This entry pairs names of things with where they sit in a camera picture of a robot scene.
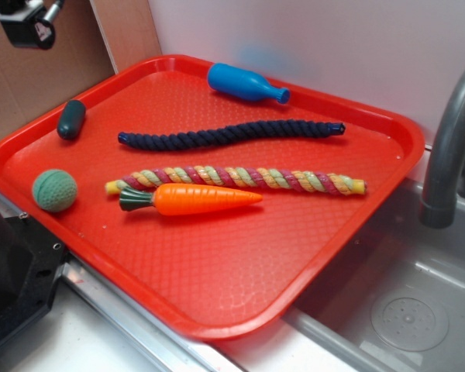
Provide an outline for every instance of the braided rope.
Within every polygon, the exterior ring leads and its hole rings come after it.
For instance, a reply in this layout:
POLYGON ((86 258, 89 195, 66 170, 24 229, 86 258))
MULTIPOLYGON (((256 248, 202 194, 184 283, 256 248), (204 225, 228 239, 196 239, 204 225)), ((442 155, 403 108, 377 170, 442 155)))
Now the braided rope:
POLYGON ((325 192, 331 195, 363 195, 367 185, 364 180, 345 175, 322 172, 289 171, 266 168, 187 166, 165 167, 133 172, 120 180, 105 185, 107 194, 118 194, 131 187, 145 191, 167 183, 209 184, 238 188, 284 188, 296 191, 325 192))
POLYGON ((344 134, 342 123, 305 120, 273 120, 246 122, 220 129, 170 134, 169 136, 119 133, 119 142, 140 150, 177 151, 203 146, 223 146, 244 140, 274 137, 326 138, 344 134))

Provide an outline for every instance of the white wall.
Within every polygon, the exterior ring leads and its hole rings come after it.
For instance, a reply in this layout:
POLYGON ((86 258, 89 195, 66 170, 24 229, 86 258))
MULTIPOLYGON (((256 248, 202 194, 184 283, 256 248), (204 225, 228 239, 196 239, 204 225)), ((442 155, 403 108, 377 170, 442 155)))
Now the white wall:
POLYGON ((400 113, 432 143, 465 70, 465 0, 149 0, 164 54, 400 113))

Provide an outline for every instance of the sink basin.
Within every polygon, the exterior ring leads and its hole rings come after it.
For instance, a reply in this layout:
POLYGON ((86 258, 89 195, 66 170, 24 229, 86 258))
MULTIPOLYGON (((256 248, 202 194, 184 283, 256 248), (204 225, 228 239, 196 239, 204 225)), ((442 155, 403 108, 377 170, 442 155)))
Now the sink basin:
POLYGON ((405 180, 294 304, 298 327, 363 370, 465 370, 465 201, 430 229, 420 192, 405 180))

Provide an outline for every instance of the tray rim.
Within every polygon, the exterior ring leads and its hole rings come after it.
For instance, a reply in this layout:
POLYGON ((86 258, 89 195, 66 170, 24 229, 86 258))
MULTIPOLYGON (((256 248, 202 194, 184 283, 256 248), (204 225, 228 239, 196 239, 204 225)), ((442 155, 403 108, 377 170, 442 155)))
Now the tray rim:
MULTIPOLYGON (((109 77, 73 99, 83 101, 83 103, 87 106, 87 109, 89 109, 103 101, 104 98, 99 99, 99 97, 95 97, 100 91, 103 91, 104 96, 106 96, 108 94, 107 91, 117 92, 123 85, 129 86, 148 74, 160 71, 180 71, 183 66, 189 64, 193 64, 195 66, 195 74, 197 76, 203 77, 206 75, 206 72, 212 65, 212 62, 180 54, 151 57, 133 65, 119 74, 109 77)), ((272 84, 282 85, 290 88, 292 91, 296 91, 296 95, 292 95, 291 98, 290 103, 292 105, 303 108, 304 105, 308 104, 308 102, 312 102, 314 96, 316 96, 317 102, 324 102, 325 104, 319 110, 313 109, 313 105, 310 104, 310 111, 326 115, 321 111, 327 112, 334 107, 344 106, 346 110, 351 110, 351 115, 358 116, 364 114, 379 116, 382 119, 382 122, 387 123, 387 128, 384 128, 382 124, 380 124, 378 128, 370 126, 370 128, 367 129, 375 130, 379 133, 387 133, 389 136, 399 135, 407 138, 406 142, 400 143, 400 146, 404 151, 404 158, 402 162, 395 168, 393 174, 372 193, 371 198, 367 199, 365 202, 366 209, 370 209, 372 212, 368 212, 366 215, 357 213, 346 221, 345 226, 351 226, 352 231, 357 231, 370 218, 375 210, 379 208, 389 194, 401 183, 406 174, 422 157, 425 149, 425 140, 422 131, 412 120, 404 117, 403 115, 389 112, 381 108, 376 108, 371 105, 365 105, 363 103, 340 98, 335 95, 329 95, 320 91, 303 88, 277 79, 269 77, 267 77, 267 79, 272 84)), ((24 146, 27 146, 36 141, 38 138, 50 133, 53 128, 48 124, 51 122, 57 122, 56 119, 60 117, 64 106, 65 103, 57 106, 2 139, 0 141, 0 164, 4 164, 6 159, 12 157, 17 150, 22 149, 24 146)), ((353 120, 340 120, 344 122, 353 122, 355 124, 353 120)), ((48 229, 57 231, 56 234, 61 235, 61 239, 67 244, 67 246, 73 246, 74 244, 79 243, 79 239, 76 236, 73 236, 75 234, 73 234, 69 229, 63 227, 56 219, 52 219, 50 215, 41 211, 31 199, 26 198, 21 193, 18 193, 11 184, 5 182, 5 180, 1 177, 0 192, 22 210, 35 216, 48 229)), ((320 254, 307 262, 305 269, 294 278, 294 280, 286 287, 285 291, 281 292, 281 294, 277 296, 275 300, 262 312, 244 322, 228 326, 200 325, 192 319, 189 319, 188 316, 182 313, 174 305, 170 304, 165 298, 162 298, 151 288, 145 288, 144 290, 150 291, 154 294, 151 301, 148 301, 144 307, 167 322, 167 324, 175 328, 177 331, 197 339, 229 339, 247 334, 280 317, 282 312, 284 312, 295 300, 296 295, 298 295, 302 289, 305 288, 311 280, 313 280, 319 271, 323 270, 323 267, 332 259, 333 256, 337 254, 337 252, 339 252, 352 235, 353 234, 350 234, 349 236, 336 234, 336 236, 331 238, 325 246, 339 246, 338 250, 328 254, 323 247, 320 254), (165 311, 162 311, 161 305, 163 303, 166 305, 164 306, 165 311)), ((141 284, 135 286, 134 279, 125 273, 124 270, 119 270, 122 268, 118 267, 117 263, 114 263, 113 260, 110 257, 107 257, 104 253, 97 252, 96 254, 93 254, 90 252, 88 255, 83 257, 79 257, 76 253, 74 253, 74 255, 81 261, 87 263, 90 267, 93 267, 104 277, 107 277, 137 302, 139 302, 138 298, 147 295, 147 293, 143 293, 143 289, 140 288, 141 284)))

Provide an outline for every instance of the orange carrot toy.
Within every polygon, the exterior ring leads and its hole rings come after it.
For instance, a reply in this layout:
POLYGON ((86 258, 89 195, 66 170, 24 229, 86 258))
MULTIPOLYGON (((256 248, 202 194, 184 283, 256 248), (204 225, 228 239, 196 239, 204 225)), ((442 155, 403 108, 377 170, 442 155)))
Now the orange carrot toy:
POLYGON ((162 215, 191 215, 243 207, 261 202, 253 192, 203 184, 163 184, 155 192, 125 188, 119 204, 123 211, 153 206, 162 215))

